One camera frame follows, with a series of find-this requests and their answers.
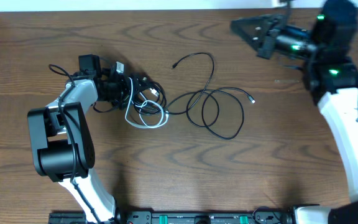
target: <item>green connector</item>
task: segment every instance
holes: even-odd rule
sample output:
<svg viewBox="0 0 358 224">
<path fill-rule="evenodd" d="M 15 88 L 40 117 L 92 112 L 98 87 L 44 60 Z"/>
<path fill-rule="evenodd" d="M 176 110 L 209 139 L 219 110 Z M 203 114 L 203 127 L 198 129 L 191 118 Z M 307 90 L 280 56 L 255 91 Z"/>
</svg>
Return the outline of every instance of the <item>green connector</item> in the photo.
<svg viewBox="0 0 358 224">
<path fill-rule="evenodd" d="M 160 215 L 160 224 L 168 224 L 168 216 Z"/>
<path fill-rule="evenodd" d="M 240 224 L 248 224 L 248 217 L 240 216 Z"/>
</svg>

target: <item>cable plug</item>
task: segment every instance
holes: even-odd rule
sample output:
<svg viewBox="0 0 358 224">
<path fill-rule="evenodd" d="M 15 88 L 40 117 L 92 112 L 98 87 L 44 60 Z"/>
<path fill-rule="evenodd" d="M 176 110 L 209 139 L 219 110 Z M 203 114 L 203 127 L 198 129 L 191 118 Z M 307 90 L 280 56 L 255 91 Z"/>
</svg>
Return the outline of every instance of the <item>cable plug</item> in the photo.
<svg viewBox="0 0 358 224">
<path fill-rule="evenodd" d="M 149 88 L 149 90 L 157 97 L 160 95 L 154 88 Z"/>
<path fill-rule="evenodd" d="M 255 100 L 251 95 L 248 96 L 248 99 L 249 99 L 249 101 L 251 101 L 251 103 L 255 103 Z"/>
</svg>

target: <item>wall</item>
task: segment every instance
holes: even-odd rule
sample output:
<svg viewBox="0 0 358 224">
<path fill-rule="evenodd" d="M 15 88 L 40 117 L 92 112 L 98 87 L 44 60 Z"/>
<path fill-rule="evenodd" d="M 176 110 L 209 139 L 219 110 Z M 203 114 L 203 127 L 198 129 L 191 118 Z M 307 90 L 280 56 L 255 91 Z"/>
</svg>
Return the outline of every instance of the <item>wall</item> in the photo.
<svg viewBox="0 0 358 224">
<path fill-rule="evenodd" d="M 277 0 L 0 0 L 0 12 L 270 8 L 272 1 Z M 323 2 L 296 0 L 294 7 L 321 7 Z"/>
</svg>

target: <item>table surface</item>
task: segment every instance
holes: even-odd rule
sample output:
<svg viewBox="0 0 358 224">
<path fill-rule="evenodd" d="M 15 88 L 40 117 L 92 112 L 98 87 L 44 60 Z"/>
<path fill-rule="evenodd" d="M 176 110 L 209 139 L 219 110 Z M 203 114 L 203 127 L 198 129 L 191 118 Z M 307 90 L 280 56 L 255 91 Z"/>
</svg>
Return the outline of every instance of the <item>table surface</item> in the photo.
<svg viewBox="0 0 358 224">
<path fill-rule="evenodd" d="M 347 182 L 333 136 L 301 74 L 281 66 L 287 58 L 257 58 L 231 33 L 239 17 L 271 9 L 222 11 L 120 11 L 0 13 L 0 223 L 46 223 L 48 213 L 80 210 L 74 198 L 34 170 L 27 112 L 53 101 L 66 78 L 48 70 L 54 63 L 70 73 L 78 56 L 97 54 L 142 68 L 174 97 L 201 89 L 211 62 L 193 52 L 211 52 L 216 72 L 210 88 L 236 86 L 246 111 L 238 137 L 223 141 L 172 116 L 159 129 L 129 126 L 123 111 L 86 115 L 96 149 L 96 170 L 123 209 L 253 210 L 349 202 Z M 291 23 L 310 29 L 317 9 L 296 9 Z M 358 34 L 351 55 L 358 66 Z M 240 122 L 234 100 L 218 96 L 214 127 L 233 134 Z M 172 111 L 185 107 L 179 101 Z M 216 106 L 207 103 L 208 116 Z M 201 122 L 201 105 L 191 116 Z"/>
</svg>

